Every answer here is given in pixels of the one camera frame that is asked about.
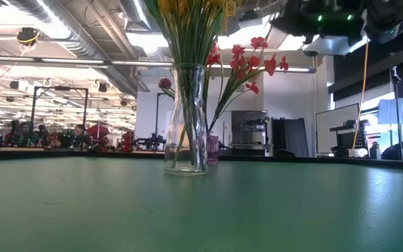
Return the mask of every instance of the red flower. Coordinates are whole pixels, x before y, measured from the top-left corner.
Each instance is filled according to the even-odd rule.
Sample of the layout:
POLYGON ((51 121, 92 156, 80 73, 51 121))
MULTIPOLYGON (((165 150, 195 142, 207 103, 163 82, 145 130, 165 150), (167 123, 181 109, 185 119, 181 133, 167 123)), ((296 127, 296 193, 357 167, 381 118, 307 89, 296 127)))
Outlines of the red flower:
POLYGON ((233 45, 232 47, 232 53, 235 55, 242 55, 245 52, 245 48, 239 46, 239 45, 233 45))
POLYGON ((219 53, 219 52, 218 52, 218 47, 217 47, 217 42, 214 42, 213 47, 212 47, 212 49, 211 49, 211 54, 212 54, 212 55, 215 55, 215 54, 217 54, 217 53, 219 53))
POLYGON ((172 86, 172 82, 171 80, 169 80, 168 78, 162 78, 159 83, 158 86, 160 88, 164 88, 164 89, 169 89, 172 86))
POLYGON ((256 86, 256 82, 255 82, 255 81, 253 81, 253 82, 251 83, 251 85, 246 84, 245 86, 246 86, 246 88, 248 88, 249 90, 253 91, 255 94, 257 94, 257 95, 259 94, 259 88, 256 86))
POLYGON ((231 61, 231 63, 229 63, 229 65, 231 66, 231 68, 235 69, 239 69, 241 68, 243 65, 245 64, 245 58, 242 55, 235 55, 233 60, 231 61))
POLYGON ((237 78, 239 79, 239 81, 242 81, 243 78, 245 78, 245 75, 246 75, 245 71, 242 71, 242 72, 239 73, 239 75, 237 76, 237 78))
POLYGON ((260 58, 258 58, 258 57, 252 56, 250 58, 250 60, 248 61, 248 67, 249 68, 251 68, 251 67, 259 67, 259 65, 260 65, 260 58))
POLYGON ((220 64, 220 54, 216 54, 216 55, 208 55, 208 63, 207 65, 213 65, 213 64, 220 64))
POLYGON ((286 60, 287 59, 284 56, 283 59, 281 60, 281 63, 279 64, 279 68, 284 69, 284 71, 288 71, 288 63, 286 62, 286 60))
POLYGON ((265 71, 267 71, 270 76, 273 76, 274 70, 276 69, 276 60, 274 59, 275 56, 276 53, 273 54, 273 57, 271 57, 271 59, 264 60, 265 71))
POLYGON ((269 44, 265 41, 265 38, 258 37, 258 38, 251 39, 251 46, 254 49, 258 49, 259 47, 267 48, 267 47, 269 47, 269 44))

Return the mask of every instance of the green table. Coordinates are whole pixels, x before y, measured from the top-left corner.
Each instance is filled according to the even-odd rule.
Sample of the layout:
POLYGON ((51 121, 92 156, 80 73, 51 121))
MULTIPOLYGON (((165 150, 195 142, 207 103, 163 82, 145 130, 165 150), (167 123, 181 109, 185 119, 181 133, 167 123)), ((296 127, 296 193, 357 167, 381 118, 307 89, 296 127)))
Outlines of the green table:
POLYGON ((0 161, 0 251, 403 251, 403 170, 161 160, 0 161))

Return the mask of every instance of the person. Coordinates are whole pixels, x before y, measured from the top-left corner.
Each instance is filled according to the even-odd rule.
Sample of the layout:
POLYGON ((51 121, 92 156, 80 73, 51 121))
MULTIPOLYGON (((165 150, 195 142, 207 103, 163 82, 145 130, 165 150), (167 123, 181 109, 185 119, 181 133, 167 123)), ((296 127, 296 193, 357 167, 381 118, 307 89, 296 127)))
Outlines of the person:
POLYGON ((20 141, 20 135, 18 134, 20 130, 20 121, 12 120, 10 122, 10 133, 4 136, 4 145, 15 147, 20 141))
POLYGON ((18 146, 21 147, 32 147, 38 142, 38 135, 34 132, 30 132, 30 122, 22 122, 21 125, 20 141, 18 146))
POLYGON ((71 137, 71 147, 80 148, 83 144, 83 148, 86 148, 90 143, 88 135, 82 136, 85 128, 83 125, 76 125, 74 127, 73 136, 71 137))
POLYGON ((74 127, 72 132, 64 132, 59 134, 59 139, 52 147, 55 148, 80 148, 83 142, 83 148, 86 148, 90 144, 90 138, 88 135, 82 136, 84 132, 84 126, 79 124, 74 127))
POLYGON ((49 145, 49 132, 46 129, 46 125, 38 126, 38 147, 49 145))

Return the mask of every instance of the whiteboard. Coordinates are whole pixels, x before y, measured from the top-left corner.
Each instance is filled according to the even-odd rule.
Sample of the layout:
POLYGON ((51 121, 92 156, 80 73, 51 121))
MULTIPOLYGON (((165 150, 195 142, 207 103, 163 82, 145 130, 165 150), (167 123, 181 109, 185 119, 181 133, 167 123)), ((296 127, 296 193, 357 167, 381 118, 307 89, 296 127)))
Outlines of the whiteboard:
POLYGON ((347 120, 358 119, 358 104, 316 114, 317 153, 332 153, 337 146, 337 133, 330 128, 342 126, 347 120))

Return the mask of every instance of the glass vase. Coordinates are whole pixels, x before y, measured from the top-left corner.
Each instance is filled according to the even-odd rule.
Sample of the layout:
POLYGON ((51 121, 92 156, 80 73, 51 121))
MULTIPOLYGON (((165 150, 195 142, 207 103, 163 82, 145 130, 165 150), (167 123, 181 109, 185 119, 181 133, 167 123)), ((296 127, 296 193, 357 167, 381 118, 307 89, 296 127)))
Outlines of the glass vase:
POLYGON ((218 136, 208 136, 208 165, 218 164, 218 136))
POLYGON ((198 64, 173 68, 175 106, 167 132, 164 171, 196 175, 207 172, 203 86, 206 69, 198 64))

